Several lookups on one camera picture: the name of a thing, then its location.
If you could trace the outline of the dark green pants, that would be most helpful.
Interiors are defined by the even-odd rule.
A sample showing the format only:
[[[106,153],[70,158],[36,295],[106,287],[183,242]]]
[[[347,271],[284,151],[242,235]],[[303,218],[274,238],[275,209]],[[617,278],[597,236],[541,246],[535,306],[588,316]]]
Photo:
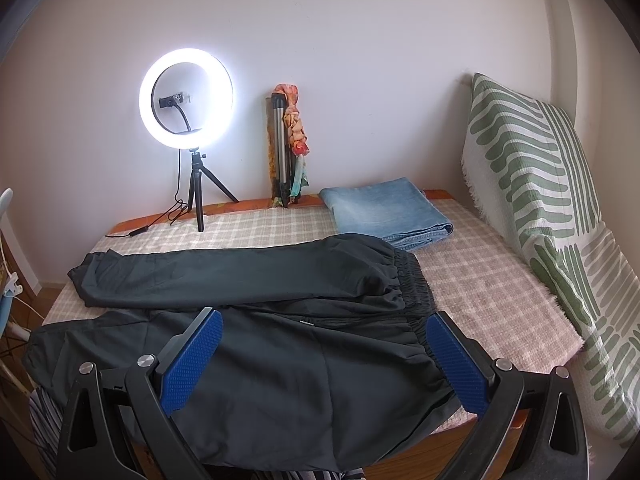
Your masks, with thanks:
[[[65,404],[83,362],[159,354],[205,307],[221,343],[175,423],[208,466],[343,472],[415,445],[459,400],[425,335],[420,263],[344,234],[269,248],[94,252],[70,272],[102,314],[32,333],[28,374]]]

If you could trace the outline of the pink checked blanket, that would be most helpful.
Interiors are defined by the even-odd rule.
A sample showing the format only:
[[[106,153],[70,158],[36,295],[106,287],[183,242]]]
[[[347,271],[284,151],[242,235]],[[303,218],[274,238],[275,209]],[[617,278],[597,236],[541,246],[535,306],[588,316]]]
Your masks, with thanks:
[[[548,287],[493,228],[458,202],[440,200],[436,208],[452,222],[454,230],[444,240],[410,252],[431,289],[434,314],[446,312],[463,335],[476,340],[491,359],[506,358],[522,372],[548,374],[553,367],[564,366],[582,346],[582,337]],[[334,235],[344,234],[337,232],[325,206],[215,214],[206,218],[204,232],[180,221],[153,226],[148,235],[109,238],[73,269],[94,252],[141,255],[269,248]],[[92,320],[102,314],[101,308],[84,304],[70,274],[64,297],[76,300],[78,317],[60,322]],[[122,418],[129,433],[142,440],[130,408],[122,409]]]

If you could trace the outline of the light blue clip stand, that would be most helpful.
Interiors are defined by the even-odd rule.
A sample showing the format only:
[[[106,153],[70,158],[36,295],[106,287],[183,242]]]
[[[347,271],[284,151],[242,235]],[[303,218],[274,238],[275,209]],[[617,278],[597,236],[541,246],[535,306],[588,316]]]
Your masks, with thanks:
[[[9,209],[12,198],[13,191],[10,188],[6,188],[1,193],[1,217],[3,217]],[[1,278],[1,335],[4,335],[6,326],[9,324],[13,299],[23,291],[23,287],[18,282],[17,273],[9,271],[4,252],[1,253],[1,270],[4,272]]]

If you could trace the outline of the folded blue jeans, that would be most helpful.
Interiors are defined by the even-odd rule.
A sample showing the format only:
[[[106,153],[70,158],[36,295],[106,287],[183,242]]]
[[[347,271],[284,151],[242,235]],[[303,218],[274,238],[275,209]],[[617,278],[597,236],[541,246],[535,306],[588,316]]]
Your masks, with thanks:
[[[322,202],[340,234],[362,234],[413,252],[440,242],[452,222],[406,178],[360,188],[324,188]]]

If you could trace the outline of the green patterned white pillow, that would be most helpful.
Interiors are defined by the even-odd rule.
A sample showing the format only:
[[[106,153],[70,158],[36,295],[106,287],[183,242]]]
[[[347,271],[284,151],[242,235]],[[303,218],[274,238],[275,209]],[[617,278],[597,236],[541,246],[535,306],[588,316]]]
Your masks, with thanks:
[[[480,214],[584,341],[572,373],[586,424],[629,448],[639,433],[639,279],[602,218],[570,116],[475,74],[462,169]]]

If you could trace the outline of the folded silver tripod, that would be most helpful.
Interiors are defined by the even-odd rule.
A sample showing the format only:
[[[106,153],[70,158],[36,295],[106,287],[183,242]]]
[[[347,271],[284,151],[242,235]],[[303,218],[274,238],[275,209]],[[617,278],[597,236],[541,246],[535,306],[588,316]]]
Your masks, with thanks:
[[[288,208],[291,200],[292,166],[288,154],[288,138],[284,125],[286,96],[273,92],[268,99],[269,171],[272,201],[275,205]]]

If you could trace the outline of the phone holder clamp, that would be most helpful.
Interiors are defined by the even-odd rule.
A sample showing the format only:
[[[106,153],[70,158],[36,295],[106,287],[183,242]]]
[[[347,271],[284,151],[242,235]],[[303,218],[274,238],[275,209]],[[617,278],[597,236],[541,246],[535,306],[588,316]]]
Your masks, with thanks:
[[[164,96],[163,98],[158,99],[158,107],[159,108],[168,108],[168,107],[180,107],[184,103],[190,103],[191,97],[184,93],[178,92],[174,93],[171,96]]]

